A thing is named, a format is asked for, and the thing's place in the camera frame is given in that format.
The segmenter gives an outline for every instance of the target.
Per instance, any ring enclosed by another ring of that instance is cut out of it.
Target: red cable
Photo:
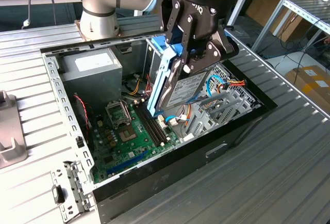
[[[81,105],[82,107],[84,108],[84,112],[85,112],[85,119],[86,119],[86,137],[88,137],[88,117],[87,117],[87,111],[86,111],[86,107],[85,107],[85,104],[84,102],[81,100],[80,97],[78,97],[77,95],[73,95],[75,98],[77,98],[80,102],[81,102]]]

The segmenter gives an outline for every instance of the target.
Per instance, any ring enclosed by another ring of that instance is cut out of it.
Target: side panel
[[[119,179],[95,190],[94,197],[97,201],[98,214],[101,223],[107,223],[117,216],[130,210],[154,194],[169,187],[183,177],[206,165],[208,162],[224,154],[234,143],[250,128],[251,123],[216,139],[214,142],[200,148],[199,150],[185,156],[182,159],[164,167],[163,169],[149,175],[148,177],[118,191],[125,181],[136,178],[134,172],[128,173]],[[140,175],[149,173],[152,170],[149,165],[141,168]]]

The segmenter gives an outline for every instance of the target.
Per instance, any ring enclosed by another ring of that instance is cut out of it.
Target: metal bracket
[[[0,169],[26,158],[27,151],[15,96],[0,91]]]
[[[95,208],[92,194],[84,195],[81,187],[86,175],[80,161],[64,162],[61,167],[51,171],[51,176],[54,201],[60,204],[64,223]]]

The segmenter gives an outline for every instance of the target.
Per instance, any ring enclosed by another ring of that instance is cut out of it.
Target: green circuit board
[[[131,125],[124,125],[118,129],[112,128],[105,111],[99,114],[98,118],[95,116],[90,119],[93,128],[90,131],[92,134],[89,136],[89,142],[94,143],[91,153],[95,162],[92,168],[95,183],[102,182],[179,143],[173,131],[167,134],[164,131],[168,142],[164,146],[156,147],[132,106],[129,106],[128,112],[132,119]],[[97,119],[102,119],[101,126]]]

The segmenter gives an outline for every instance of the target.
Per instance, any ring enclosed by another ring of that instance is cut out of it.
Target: blue cable
[[[194,100],[196,100],[197,98],[198,98],[198,95],[199,95],[200,93],[197,93],[197,95],[196,96],[194,96],[194,97],[192,97],[191,99],[189,99],[188,101],[187,101],[187,103],[186,104],[189,104],[190,102],[192,102],[192,101],[194,101]]]
[[[166,119],[165,119],[165,122],[168,122],[170,119],[172,119],[172,118],[177,118],[176,116],[169,116],[169,117],[167,117]]]
[[[216,78],[218,81],[220,81],[220,83],[222,85],[227,84],[227,82],[224,82],[218,75],[211,75],[210,78],[208,78],[208,81],[206,83],[206,90],[207,93],[210,95],[210,97],[212,96],[211,90],[210,90],[210,82],[212,78]]]

